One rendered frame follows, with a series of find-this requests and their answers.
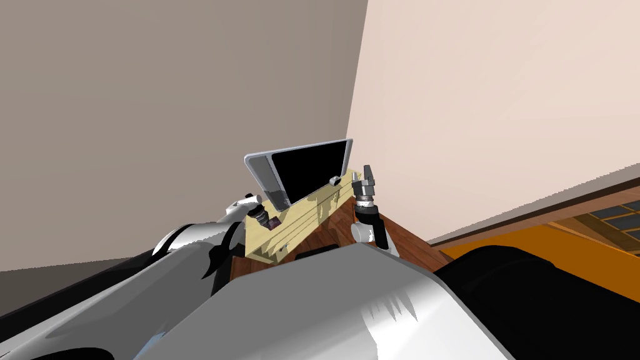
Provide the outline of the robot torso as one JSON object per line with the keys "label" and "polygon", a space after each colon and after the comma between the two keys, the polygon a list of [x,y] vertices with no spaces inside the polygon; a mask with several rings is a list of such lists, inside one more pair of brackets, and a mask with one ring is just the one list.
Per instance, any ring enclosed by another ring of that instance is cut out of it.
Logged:
{"label": "robot torso", "polygon": [[352,244],[231,281],[139,360],[515,360],[435,275]]}

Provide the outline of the pale wooden cabinet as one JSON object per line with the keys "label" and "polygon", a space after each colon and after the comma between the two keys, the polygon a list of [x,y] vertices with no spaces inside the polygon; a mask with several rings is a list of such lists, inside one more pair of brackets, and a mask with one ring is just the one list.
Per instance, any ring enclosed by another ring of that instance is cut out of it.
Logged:
{"label": "pale wooden cabinet", "polygon": [[262,205],[269,217],[277,217],[281,225],[268,230],[255,218],[247,216],[245,257],[266,264],[281,262],[332,213],[353,198],[353,172],[348,169],[337,186],[326,185],[282,212],[264,200]]}

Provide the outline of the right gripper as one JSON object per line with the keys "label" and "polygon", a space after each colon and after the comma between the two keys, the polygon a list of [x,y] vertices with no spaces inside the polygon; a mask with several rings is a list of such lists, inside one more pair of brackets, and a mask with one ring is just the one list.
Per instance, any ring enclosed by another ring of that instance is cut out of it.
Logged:
{"label": "right gripper", "polygon": [[371,200],[373,198],[375,195],[375,181],[373,180],[371,165],[364,165],[362,179],[353,180],[351,186],[356,200]]}

